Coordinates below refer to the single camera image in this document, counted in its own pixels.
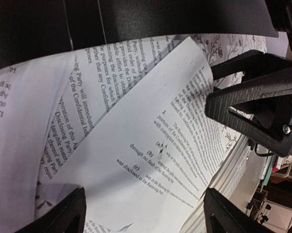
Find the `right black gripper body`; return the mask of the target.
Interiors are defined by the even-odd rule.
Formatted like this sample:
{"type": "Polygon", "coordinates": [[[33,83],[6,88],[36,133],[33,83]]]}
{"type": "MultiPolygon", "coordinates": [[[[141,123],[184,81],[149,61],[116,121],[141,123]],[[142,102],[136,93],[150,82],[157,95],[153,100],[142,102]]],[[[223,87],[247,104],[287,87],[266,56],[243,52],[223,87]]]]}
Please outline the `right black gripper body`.
{"type": "Polygon", "coordinates": [[[292,51],[292,0],[266,0],[273,27],[288,36],[292,51]]]}

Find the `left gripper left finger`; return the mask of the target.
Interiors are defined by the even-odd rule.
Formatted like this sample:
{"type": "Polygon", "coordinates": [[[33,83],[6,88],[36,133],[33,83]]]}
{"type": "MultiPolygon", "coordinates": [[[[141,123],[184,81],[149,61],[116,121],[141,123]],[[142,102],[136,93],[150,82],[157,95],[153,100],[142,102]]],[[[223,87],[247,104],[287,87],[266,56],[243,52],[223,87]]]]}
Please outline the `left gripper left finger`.
{"type": "Polygon", "coordinates": [[[82,233],[86,218],[86,196],[76,188],[44,216],[18,230],[19,233],[82,233]]]}

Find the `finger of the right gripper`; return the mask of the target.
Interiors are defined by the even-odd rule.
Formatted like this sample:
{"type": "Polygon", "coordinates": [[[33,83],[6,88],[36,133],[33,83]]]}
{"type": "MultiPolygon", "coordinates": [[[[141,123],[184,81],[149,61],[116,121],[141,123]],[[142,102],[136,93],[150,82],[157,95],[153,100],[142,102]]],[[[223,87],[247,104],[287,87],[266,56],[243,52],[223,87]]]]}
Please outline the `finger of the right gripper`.
{"type": "Polygon", "coordinates": [[[292,67],[209,94],[205,115],[278,156],[292,154],[292,67]]]}
{"type": "Polygon", "coordinates": [[[234,73],[245,72],[245,79],[250,80],[292,67],[292,61],[270,53],[249,50],[232,59],[212,66],[214,80],[219,80],[234,73]]]}

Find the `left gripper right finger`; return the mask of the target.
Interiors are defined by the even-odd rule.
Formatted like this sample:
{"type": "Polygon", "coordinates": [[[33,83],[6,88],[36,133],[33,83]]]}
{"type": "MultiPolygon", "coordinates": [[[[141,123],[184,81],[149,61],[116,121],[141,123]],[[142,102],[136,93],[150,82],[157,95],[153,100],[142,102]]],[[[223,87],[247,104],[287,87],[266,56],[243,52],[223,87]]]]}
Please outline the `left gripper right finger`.
{"type": "Polygon", "coordinates": [[[244,214],[214,188],[204,196],[204,215],[208,233],[272,233],[244,214]]]}

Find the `printed paper sheet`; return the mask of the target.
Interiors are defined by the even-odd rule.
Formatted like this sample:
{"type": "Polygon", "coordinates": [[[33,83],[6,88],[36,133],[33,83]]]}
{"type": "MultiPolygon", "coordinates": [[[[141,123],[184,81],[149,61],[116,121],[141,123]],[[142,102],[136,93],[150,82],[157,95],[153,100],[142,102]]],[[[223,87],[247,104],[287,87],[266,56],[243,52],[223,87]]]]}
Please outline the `printed paper sheet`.
{"type": "Polygon", "coordinates": [[[184,38],[128,40],[0,70],[0,233],[34,220],[37,185],[184,38]]]}
{"type": "Polygon", "coordinates": [[[205,116],[210,66],[190,37],[102,118],[39,196],[86,193],[87,231],[177,233],[239,139],[205,116]]]}

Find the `black clip folder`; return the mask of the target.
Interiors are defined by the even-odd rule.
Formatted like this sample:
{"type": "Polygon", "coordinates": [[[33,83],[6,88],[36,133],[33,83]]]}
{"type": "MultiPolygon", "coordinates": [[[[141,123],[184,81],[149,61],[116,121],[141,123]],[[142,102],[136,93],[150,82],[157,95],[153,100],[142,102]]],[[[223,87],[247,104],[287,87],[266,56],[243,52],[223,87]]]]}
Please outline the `black clip folder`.
{"type": "Polygon", "coordinates": [[[263,0],[0,0],[0,69],[152,36],[277,37],[263,0]]]}

